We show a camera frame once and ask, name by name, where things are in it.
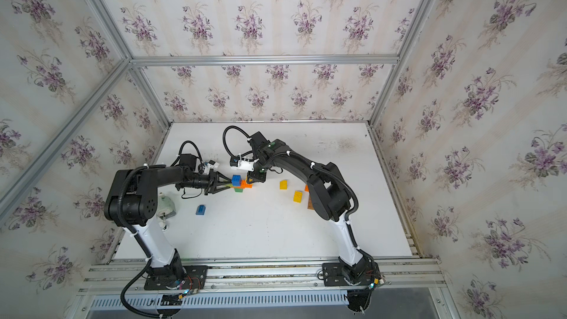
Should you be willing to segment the blue sloped lego brick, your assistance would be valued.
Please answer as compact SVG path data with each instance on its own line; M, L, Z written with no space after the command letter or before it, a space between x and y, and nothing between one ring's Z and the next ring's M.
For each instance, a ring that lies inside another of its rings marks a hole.
M196 209L196 215L203 216L203 215L205 215L205 211L206 211L206 206L205 205L199 205L198 208Z

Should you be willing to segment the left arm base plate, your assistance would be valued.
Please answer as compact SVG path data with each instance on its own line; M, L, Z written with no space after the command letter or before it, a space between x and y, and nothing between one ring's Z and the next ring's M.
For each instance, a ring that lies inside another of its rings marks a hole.
M167 267L151 268L147 274L144 290L201 290L204 289L208 270L209 267L204 265L183 266L180 271Z

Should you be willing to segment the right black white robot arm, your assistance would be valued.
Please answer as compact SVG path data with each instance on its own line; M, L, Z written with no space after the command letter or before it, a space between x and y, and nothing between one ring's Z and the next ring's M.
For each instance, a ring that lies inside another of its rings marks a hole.
M250 146L248 152L236 154L229 149L227 134L231 130L245 136ZM373 292L383 284L383 277L374 257L364 251L355 239L351 215L358 211L360 203L339 168L333 162L322 164L310 160L282 140L267 140L261 132L248 134L235 125L225 128L222 143L230 156L230 166L246 171L246 183L265 183L267 173L279 168L308 187L316 214L333 224L339 249L338 262L323 265L322 270L331 270L323 279L337 279L340 284L347 286L363 286L363 289L349 290L347 301L351 312L364 313L372 302Z

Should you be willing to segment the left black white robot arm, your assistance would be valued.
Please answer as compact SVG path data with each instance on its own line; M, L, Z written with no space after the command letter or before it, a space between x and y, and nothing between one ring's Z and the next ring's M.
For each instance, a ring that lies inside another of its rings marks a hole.
M208 196L226 191L232 180L215 170L205 173L205 162L196 143L186 140L170 165L143 165L115 174L104 205L104 216L122 227L138 243L146 257L145 267L120 293L121 304L131 313L146 318L171 318L174 313L148 313L130 304L126 293L143 275L161 286L179 289L189 279L178 250L166 239L159 225L158 189L173 185L177 190L198 189Z

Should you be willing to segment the blue square lego brick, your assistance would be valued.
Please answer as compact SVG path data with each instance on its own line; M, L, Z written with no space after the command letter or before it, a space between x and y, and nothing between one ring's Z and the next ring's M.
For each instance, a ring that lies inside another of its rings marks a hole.
M238 174L234 174L232 177L232 186L239 188L242 184L242 177Z

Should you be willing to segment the orange long lego brick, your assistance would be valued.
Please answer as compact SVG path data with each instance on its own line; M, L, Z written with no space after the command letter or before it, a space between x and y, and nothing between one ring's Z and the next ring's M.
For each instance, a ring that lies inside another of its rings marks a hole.
M249 184L246 180L242 180L242 182L241 182L241 188L243 188L243 189L252 188L252 185Z

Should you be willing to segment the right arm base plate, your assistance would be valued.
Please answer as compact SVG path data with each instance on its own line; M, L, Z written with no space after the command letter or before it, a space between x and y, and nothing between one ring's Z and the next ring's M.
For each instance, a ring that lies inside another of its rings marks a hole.
M326 287L375 287L384 283L378 265L371 260L364 259L353 267L342 261L323 263L320 277Z

